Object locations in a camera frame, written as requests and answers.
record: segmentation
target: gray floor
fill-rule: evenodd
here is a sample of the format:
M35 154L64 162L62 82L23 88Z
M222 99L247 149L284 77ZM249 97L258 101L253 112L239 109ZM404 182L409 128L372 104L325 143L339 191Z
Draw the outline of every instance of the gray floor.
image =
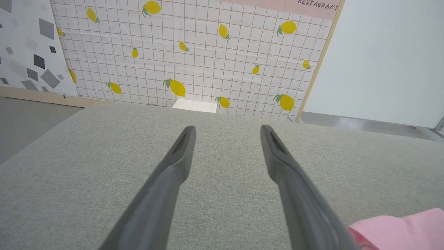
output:
M82 108L0 97L0 163ZM424 128L303 112L307 124L444 141Z
M0 97L0 163L82 108Z
M302 112L302 122L306 124L322 125L344 129L369 131L384 134L407 136L431 141L441 141L444 139L426 128L415 128L405 125L391 124L379 121L353 119L318 113Z

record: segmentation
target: lemon leaf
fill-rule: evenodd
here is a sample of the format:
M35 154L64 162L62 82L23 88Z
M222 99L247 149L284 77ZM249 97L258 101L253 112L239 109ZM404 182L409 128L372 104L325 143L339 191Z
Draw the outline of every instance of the lemon leaf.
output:
M281 100L283 95L284 94L274 96L273 101L274 101L274 99L276 99L276 103L278 103Z
M276 31L277 36L279 36L279 34L282 35L282 28L279 26L279 28Z
M169 89L169 88L170 88L170 85L171 85L171 78L168 79L168 80L165 80L165 81L163 81L163 82L165 83L166 88Z
M143 9L142 9L143 17L146 17L144 14L147 14L149 16L150 14L148 14L148 11L147 11L147 9L145 9L145 6L142 6L142 7L143 7Z

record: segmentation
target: gray diamond shape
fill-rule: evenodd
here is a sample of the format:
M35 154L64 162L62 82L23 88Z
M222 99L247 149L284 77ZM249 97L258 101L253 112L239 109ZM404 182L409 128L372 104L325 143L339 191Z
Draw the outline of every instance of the gray diamond shape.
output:
M7 47L7 48L6 48L6 51L7 51L8 54L10 54L10 55L14 54L14 52L12 51L12 48L11 48L11 47Z
M40 34L54 40L54 24L39 18Z
M23 83L23 86L25 86L26 89L39 91L36 88L36 86L30 80L22 81L22 83Z
M32 69L28 69L28 68L26 68L26 72L28 73L29 78L39 81L39 77L37 76L37 72L35 72Z
M43 79L51 88L57 87L60 81L47 69L45 73L43 73L40 78Z
M14 61L13 59L9 59L10 67L12 72L23 76L25 79L26 76L26 67L20 64L19 62Z
M19 26L19 22L17 22L17 20L15 20L15 19L12 19L12 20L11 20L11 23L12 23L12 25L13 25L14 27Z
M34 54L34 65L45 69L45 59L40 56Z
M12 14L12 0L0 0L0 8Z
M37 42L36 41L34 41L32 38L30 38L30 37L26 37L26 46L28 47L28 48L30 48L30 49L32 49L33 51L36 51L37 50Z

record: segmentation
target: white wall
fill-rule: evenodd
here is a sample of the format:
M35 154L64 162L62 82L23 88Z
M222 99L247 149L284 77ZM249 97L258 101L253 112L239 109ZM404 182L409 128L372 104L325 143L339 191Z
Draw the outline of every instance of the white wall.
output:
M444 1L346 0L304 111L434 128Z

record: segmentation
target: pink banner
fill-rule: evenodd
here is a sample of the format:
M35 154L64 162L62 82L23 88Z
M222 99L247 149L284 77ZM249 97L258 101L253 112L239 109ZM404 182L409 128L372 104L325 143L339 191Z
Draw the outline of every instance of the pink banner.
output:
M265 9L333 20L341 0L224 0Z

